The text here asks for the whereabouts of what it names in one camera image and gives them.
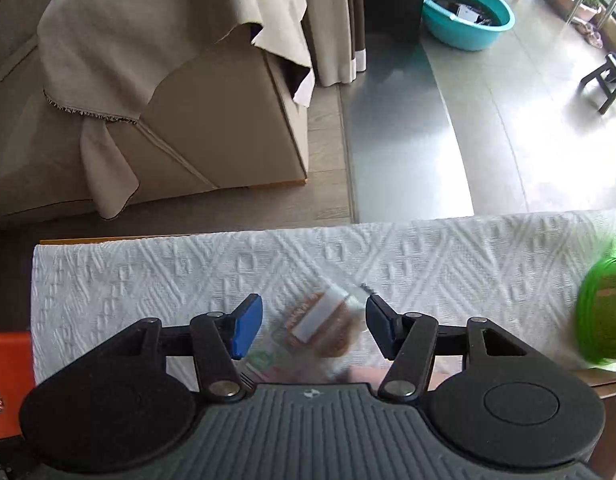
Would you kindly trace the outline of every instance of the snack package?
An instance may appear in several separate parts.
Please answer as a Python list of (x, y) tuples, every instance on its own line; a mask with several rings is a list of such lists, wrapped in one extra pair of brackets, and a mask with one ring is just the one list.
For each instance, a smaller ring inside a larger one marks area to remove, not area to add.
[(347, 280), (322, 279), (253, 343), (238, 365), (245, 383), (331, 382), (366, 330), (368, 295)]

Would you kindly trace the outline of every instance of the slipper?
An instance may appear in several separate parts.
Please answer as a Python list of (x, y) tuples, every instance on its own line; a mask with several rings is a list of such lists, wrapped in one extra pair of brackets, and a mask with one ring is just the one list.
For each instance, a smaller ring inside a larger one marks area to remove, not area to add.
[(593, 32), (592, 34), (586, 35), (586, 41), (588, 44), (594, 46), (595, 48), (603, 48), (604, 42), (601, 40), (601, 34), (598, 32)]
[(595, 28), (588, 22), (576, 23), (575, 28), (577, 29), (577, 32), (582, 36), (587, 36), (595, 31)]

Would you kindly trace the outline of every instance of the beige sofa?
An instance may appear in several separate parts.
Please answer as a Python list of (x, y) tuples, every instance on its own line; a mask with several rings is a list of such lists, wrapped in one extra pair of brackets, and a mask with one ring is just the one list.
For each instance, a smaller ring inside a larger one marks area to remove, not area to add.
[[(49, 0), (25, 0), (36, 20)], [(0, 63), (35, 33), (0, 2)], [(24, 31), (12, 33), (12, 27)], [(94, 210), (79, 148), (80, 117), (42, 94), (37, 49), (0, 82), (0, 224)], [(307, 176), (306, 108), (292, 101), (282, 63), (233, 30), (156, 89), (140, 122), (108, 131), (140, 181), (131, 203), (218, 188), (300, 182)]]

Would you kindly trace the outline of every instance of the green container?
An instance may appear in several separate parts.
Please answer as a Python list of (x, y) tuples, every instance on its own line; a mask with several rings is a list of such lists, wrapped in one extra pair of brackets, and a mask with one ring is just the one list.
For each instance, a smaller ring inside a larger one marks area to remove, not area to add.
[(594, 364), (616, 361), (616, 258), (590, 269), (577, 297), (579, 351)]

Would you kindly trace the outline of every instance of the metal rivet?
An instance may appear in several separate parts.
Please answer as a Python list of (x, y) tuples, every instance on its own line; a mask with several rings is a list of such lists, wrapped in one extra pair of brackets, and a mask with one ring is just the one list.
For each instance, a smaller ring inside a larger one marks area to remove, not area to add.
[(384, 386), (384, 391), (395, 397), (408, 397), (416, 390), (415, 385), (408, 381), (389, 381)]
[(217, 381), (208, 388), (217, 397), (232, 397), (239, 393), (239, 385), (232, 381)]

